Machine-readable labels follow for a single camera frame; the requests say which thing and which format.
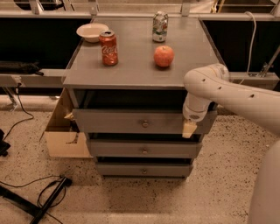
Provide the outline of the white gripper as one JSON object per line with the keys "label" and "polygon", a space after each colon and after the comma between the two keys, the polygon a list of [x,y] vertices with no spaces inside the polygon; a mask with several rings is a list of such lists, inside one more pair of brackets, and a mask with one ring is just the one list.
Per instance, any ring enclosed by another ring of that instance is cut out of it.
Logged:
{"label": "white gripper", "polygon": [[183,104],[183,116],[186,120],[183,122],[182,137],[190,138],[197,129],[198,122],[201,122],[207,114],[210,101],[194,94],[188,93]]}

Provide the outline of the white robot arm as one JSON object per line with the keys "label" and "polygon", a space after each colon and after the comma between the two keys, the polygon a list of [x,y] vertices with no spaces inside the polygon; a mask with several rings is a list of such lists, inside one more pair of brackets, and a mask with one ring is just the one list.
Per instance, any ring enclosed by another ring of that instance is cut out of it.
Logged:
{"label": "white robot arm", "polygon": [[[280,136],[280,93],[235,84],[222,64],[194,68],[186,73],[187,96],[183,104],[183,136],[189,137],[196,123],[215,102],[239,116]],[[260,166],[250,202],[248,224],[280,224],[280,140],[267,151]]]}

